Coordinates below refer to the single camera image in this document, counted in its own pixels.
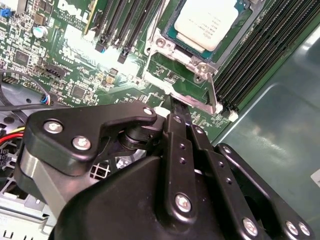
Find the green circuit board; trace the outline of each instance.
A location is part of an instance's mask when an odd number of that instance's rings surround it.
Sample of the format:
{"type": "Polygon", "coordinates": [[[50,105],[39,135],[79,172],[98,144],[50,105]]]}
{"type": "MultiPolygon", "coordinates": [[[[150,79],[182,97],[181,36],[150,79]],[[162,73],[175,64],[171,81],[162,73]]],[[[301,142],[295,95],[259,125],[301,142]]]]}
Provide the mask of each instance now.
{"type": "MultiPolygon", "coordinates": [[[[116,3],[110,7],[115,11],[116,3]]],[[[118,25],[124,23],[125,16],[135,1],[127,1],[118,25]]],[[[178,0],[167,1],[166,9],[158,27],[163,30],[165,23],[178,4],[178,0]]],[[[260,22],[275,0],[266,0],[255,22],[260,22]]],[[[160,1],[154,4],[151,14],[144,22],[135,45],[125,63],[117,61],[121,49],[108,47],[103,53],[95,50],[99,38],[88,31],[93,27],[92,16],[105,9],[108,1],[105,0],[29,0],[23,14],[12,17],[0,17],[0,63],[4,69],[13,69],[28,74],[56,96],[56,99],[67,106],[95,106],[106,104],[127,103],[141,101],[150,107],[160,106],[167,95],[158,87],[142,78],[143,70],[148,60],[144,52],[147,29],[154,19],[160,1]],[[44,9],[43,4],[50,5],[44,9]],[[33,28],[39,22],[39,15],[44,17],[43,23],[48,30],[45,38],[35,38],[33,28]],[[39,61],[45,61],[63,69],[66,73],[61,79],[54,79],[44,75],[37,66],[39,61]]],[[[143,12],[140,7],[137,13],[143,12]]],[[[252,11],[247,8],[239,17],[221,43],[213,60],[218,60],[224,50],[231,44],[236,34],[251,16],[252,11]]],[[[247,38],[251,28],[244,31],[247,38]]],[[[236,50],[243,44],[239,41],[234,45],[236,50]]],[[[151,57],[148,72],[153,76],[166,81],[183,95],[190,95],[205,103],[208,91],[207,82],[197,84],[194,74],[184,65],[156,53],[151,57]]],[[[14,76],[14,84],[21,84],[35,91],[38,89],[28,80],[14,76]]],[[[230,123],[222,115],[209,115],[196,108],[190,108],[193,122],[202,127],[213,141],[230,123]]]]}

